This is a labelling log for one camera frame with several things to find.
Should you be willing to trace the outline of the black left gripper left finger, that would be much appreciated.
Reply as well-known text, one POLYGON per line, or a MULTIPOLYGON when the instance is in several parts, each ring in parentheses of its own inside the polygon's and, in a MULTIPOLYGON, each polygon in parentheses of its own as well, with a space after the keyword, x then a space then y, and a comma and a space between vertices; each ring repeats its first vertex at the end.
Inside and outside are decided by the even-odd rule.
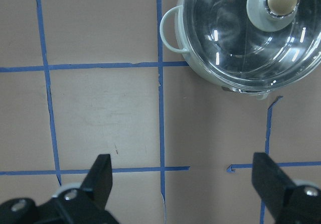
POLYGON ((117 223, 105 209, 111 189, 111 157, 100 154, 82 183, 61 186, 41 205, 27 197, 1 203, 1 223, 117 223))

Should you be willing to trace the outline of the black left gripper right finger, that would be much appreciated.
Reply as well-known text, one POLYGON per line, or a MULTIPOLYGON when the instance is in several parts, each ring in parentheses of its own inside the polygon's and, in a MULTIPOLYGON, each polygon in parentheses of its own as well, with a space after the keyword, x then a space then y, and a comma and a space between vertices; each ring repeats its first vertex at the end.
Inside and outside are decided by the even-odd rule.
POLYGON ((275 223, 320 223, 320 188, 291 179, 264 152, 255 152, 252 185, 275 223))

